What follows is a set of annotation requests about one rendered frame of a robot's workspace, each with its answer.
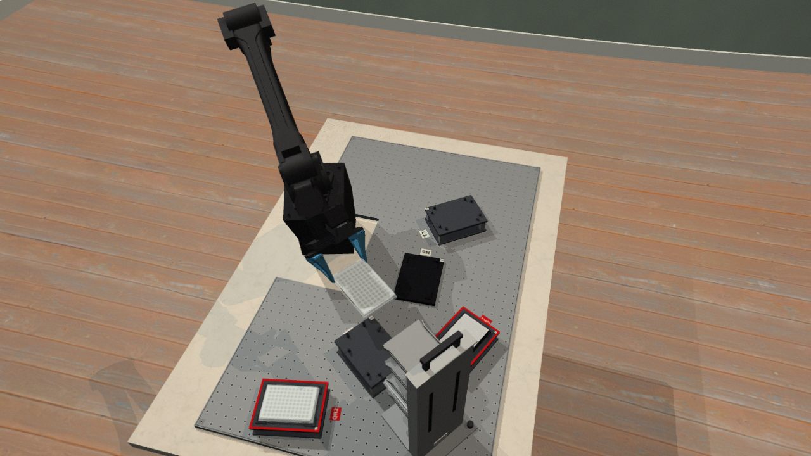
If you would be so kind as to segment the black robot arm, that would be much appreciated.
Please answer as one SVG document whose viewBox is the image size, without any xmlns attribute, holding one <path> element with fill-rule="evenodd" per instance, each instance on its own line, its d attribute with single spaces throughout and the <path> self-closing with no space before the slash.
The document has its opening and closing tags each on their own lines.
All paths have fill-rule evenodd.
<svg viewBox="0 0 811 456">
<path fill-rule="evenodd" d="M 300 215 L 310 217 L 306 223 L 316 241 L 330 234 L 336 238 L 344 236 L 351 228 L 343 205 L 329 206 L 321 211 L 328 206 L 334 174 L 322 164 L 319 151 L 309 152 L 296 128 L 295 118 L 272 62 L 270 38 L 275 33 L 264 5 L 256 8 L 256 4 L 252 3 L 230 9 L 223 15 L 225 18 L 218 18 L 217 21 L 225 43 L 230 50 L 240 48 L 251 68 L 271 125 L 276 158 L 280 163 L 278 170 L 293 207 Z M 322 197 L 326 199 L 322 200 Z"/>
</svg>

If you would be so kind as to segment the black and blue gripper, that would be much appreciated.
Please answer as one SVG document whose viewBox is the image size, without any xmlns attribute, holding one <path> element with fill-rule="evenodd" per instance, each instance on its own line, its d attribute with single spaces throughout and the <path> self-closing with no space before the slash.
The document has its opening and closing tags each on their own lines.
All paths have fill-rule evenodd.
<svg viewBox="0 0 811 456">
<path fill-rule="evenodd" d="M 306 256 L 306 261 L 311 263 L 317 269 L 319 269 L 330 282 L 335 283 L 335 279 L 332 275 L 332 272 L 328 268 L 328 264 L 326 260 L 322 256 L 322 254 L 318 254 L 319 251 L 326 248 L 331 244 L 337 244 L 342 242 L 343 240 L 347 239 L 350 240 L 352 245 L 354 246 L 357 254 L 361 257 L 361 259 L 367 262 L 367 253 L 365 251 L 365 231 L 363 230 L 362 226 L 355 227 L 353 222 L 349 222 L 351 230 L 348 230 L 344 236 L 335 237 L 332 234 L 329 236 L 323 237 L 321 240 L 314 240 L 308 244 L 306 247 L 308 250 L 312 250 L 312 252 L 308 253 Z M 318 248 L 319 247 L 319 248 Z M 317 252 L 318 251 L 318 252 Z"/>
</svg>

